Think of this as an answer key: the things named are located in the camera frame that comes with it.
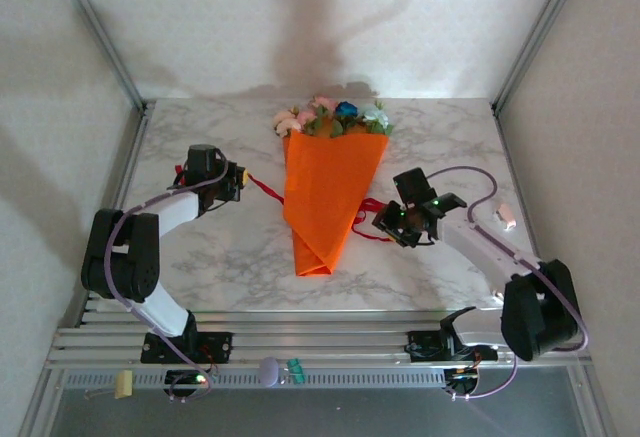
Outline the red ribbon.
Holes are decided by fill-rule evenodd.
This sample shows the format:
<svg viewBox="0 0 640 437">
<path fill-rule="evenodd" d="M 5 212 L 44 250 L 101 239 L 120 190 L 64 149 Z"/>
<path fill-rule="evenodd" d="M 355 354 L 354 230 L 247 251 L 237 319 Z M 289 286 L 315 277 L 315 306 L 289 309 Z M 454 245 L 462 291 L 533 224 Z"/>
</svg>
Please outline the red ribbon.
<svg viewBox="0 0 640 437">
<path fill-rule="evenodd" d="M 262 181 L 256 179 L 250 173 L 248 173 L 248 179 L 251 182 L 253 182 L 254 184 L 256 184 L 258 186 L 258 188 L 262 192 L 264 192 L 266 195 L 270 196 L 271 198 L 274 198 L 281 205 L 284 204 L 284 197 L 279 195 L 273 188 L 269 187 L 268 185 L 266 185 Z M 351 231 L 353 233 L 355 233 L 356 235 L 359 235 L 359 236 L 361 236 L 363 238 L 366 238 L 368 240 L 379 241 L 379 242 L 391 242 L 392 239 L 389 238 L 389 237 L 381 237 L 381 236 L 371 235 L 371 234 L 368 234 L 368 233 L 361 232 L 358 229 L 358 226 L 366 221 L 368 213 L 377 214 L 384 207 L 385 207 L 384 203 L 382 203 L 382 202 L 380 202 L 380 201 L 378 201 L 378 200 L 376 200 L 374 198 L 370 198 L 370 197 L 365 198 L 361 202 L 361 204 L 360 204 L 360 206 L 359 206 L 359 208 L 358 208 L 358 210 L 356 212 L 356 217 L 352 221 Z"/>
</svg>

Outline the orange wrapping paper sheet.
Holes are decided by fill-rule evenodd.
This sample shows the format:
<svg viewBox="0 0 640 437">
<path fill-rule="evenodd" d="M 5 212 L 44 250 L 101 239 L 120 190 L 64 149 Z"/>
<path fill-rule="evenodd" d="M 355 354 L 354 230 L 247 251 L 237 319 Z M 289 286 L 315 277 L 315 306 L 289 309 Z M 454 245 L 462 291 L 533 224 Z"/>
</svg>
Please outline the orange wrapping paper sheet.
<svg viewBox="0 0 640 437">
<path fill-rule="evenodd" d="M 297 276 L 335 271 L 388 143 L 387 136 L 368 133 L 288 138 L 283 217 Z"/>
</svg>

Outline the peach artificial flower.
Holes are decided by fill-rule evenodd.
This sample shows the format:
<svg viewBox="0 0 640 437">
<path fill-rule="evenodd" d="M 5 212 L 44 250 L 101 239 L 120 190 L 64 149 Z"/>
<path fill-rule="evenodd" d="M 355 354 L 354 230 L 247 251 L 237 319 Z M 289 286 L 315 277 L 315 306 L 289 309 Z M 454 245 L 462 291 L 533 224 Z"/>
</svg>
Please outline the peach artificial flower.
<svg viewBox="0 0 640 437">
<path fill-rule="evenodd" d="M 280 138 L 289 136 L 291 132 L 301 132 L 303 129 L 298 120 L 298 112 L 291 110 L 278 112 L 273 118 L 272 127 Z"/>
</svg>

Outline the pink artificial flower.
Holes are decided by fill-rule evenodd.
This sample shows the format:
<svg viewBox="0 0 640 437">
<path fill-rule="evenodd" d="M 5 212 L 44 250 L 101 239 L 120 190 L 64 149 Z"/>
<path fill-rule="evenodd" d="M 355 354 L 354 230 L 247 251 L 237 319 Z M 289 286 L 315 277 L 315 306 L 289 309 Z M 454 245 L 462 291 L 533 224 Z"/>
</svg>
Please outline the pink artificial flower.
<svg viewBox="0 0 640 437">
<path fill-rule="evenodd" d="M 337 103 L 326 97 L 316 96 L 297 116 L 306 135 L 329 138 L 332 133 L 333 117 Z"/>
</svg>

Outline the dark blue artificial flower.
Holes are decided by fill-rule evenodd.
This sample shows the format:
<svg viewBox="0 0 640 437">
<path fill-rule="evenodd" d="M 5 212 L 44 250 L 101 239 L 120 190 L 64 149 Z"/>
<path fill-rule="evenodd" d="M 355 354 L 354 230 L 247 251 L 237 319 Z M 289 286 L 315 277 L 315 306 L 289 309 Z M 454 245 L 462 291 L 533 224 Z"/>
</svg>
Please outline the dark blue artificial flower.
<svg viewBox="0 0 640 437">
<path fill-rule="evenodd" d="M 344 135 L 357 123 L 358 109 L 354 104 L 343 101 L 334 109 L 331 137 Z"/>
</svg>

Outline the purple oval pebble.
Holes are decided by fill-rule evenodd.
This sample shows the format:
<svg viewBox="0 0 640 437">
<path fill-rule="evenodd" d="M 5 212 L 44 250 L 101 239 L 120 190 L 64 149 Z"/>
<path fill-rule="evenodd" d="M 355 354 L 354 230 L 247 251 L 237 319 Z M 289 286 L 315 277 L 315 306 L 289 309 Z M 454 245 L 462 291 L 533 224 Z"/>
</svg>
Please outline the purple oval pebble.
<svg viewBox="0 0 640 437">
<path fill-rule="evenodd" d="M 258 370 L 259 383 L 264 388 L 271 388 L 279 383 L 280 366 L 274 357 L 265 357 L 260 361 Z"/>
</svg>

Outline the yellow binder clip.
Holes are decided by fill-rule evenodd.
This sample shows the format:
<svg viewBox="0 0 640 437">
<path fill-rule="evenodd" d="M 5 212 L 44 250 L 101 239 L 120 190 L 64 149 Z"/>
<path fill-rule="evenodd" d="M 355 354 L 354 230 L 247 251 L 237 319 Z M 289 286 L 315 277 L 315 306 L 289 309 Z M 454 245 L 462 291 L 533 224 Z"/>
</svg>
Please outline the yellow binder clip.
<svg viewBox="0 0 640 437">
<path fill-rule="evenodd" d="M 114 381 L 114 385 L 110 388 L 101 390 L 87 390 L 84 393 L 85 400 L 91 400 L 98 396 L 112 395 L 116 400 L 131 397 L 133 394 L 133 371 L 120 371 Z"/>
</svg>

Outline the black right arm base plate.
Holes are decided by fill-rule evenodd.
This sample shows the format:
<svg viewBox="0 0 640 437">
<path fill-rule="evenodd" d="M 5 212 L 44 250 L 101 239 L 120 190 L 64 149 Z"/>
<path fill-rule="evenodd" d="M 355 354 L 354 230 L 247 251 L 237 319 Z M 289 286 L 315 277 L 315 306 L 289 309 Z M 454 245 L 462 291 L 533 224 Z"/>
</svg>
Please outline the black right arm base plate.
<svg viewBox="0 0 640 437">
<path fill-rule="evenodd" d="M 486 345 L 467 346 L 444 330 L 410 331 L 404 351 L 415 362 L 495 362 L 498 352 Z"/>
</svg>

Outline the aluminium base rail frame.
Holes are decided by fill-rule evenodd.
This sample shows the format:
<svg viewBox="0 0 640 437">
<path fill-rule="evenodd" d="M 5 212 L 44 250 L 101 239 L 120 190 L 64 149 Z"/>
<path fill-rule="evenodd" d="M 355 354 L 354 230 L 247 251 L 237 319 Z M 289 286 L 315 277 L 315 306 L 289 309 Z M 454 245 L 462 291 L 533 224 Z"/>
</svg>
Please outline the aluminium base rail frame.
<svg viewBox="0 0 640 437">
<path fill-rule="evenodd" d="M 282 99 L 160 99 L 151 104 L 131 160 L 123 204 L 166 191 L 193 144 L 212 144 L 253 175 L 237 202 L 179 225 L 159 241 L 160 290 L 191 310 L 204 332 L 229 332 L 229 362 L 272 356 L 307 367 L 405 365 L 411 331 L 429 331 L 454 311 L 497 317 L 505 280 L 443 243 L 382 243 L 369 224 L 350 233 L 336 270 L 299 277 L 292 233 L 261 185 L 284 185 L 284 150 L 271 128 Z M 393 178 L 423 169 L 439 193 L 528 257 L 523 225 L 505 230 L 495 211 L 516 204 L 496 120 L 481 99 L 389 99 L 394 127 L 369 193 L 396 197 Z"/>
</svg>

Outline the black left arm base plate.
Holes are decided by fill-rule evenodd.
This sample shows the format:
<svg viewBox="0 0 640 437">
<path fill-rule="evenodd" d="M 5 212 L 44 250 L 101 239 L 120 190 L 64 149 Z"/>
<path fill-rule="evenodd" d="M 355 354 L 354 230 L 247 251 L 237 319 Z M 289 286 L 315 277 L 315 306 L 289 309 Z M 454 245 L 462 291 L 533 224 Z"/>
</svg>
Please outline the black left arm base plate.
<svg viewBox="0 0 640 437">
<path fill-rule="evenodd" d="M 197 364 L 226 364 L 232 351 L 230 332 L 196 332 L 191 336 L 170 337 L 169 341 Z M 158 335 L 145 335 L 140 362 L 143 364 L 180 364 L 185 360 Z"/>
</svg>

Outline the aluminium corner post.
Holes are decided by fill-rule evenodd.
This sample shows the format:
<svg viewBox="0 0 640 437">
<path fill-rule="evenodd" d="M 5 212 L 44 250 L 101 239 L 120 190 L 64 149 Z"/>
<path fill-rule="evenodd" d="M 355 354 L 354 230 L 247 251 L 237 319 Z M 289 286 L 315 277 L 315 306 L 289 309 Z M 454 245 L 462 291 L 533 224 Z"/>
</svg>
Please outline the aluminium corner post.
<svg viewBox="0 0 640 437">
<path fill-rule="evenodd" d="M 496 120 L 501 118 L 566 2 L 567 0 L 545 0 L 491 103 L 491 109 Z"/>
<path fill-rule="evenodd" d="M 142 115 L 147 108 L 145 99 L 137 89 L 131 74 L 110 38 L 95 6 L 91 0 L 70 0 L 74 9 L 78 12 L 90 36 L 102 53 L 109 69 L 114 75 L 119 86 L 131 102 L 135 111 Z"/>
</svg>

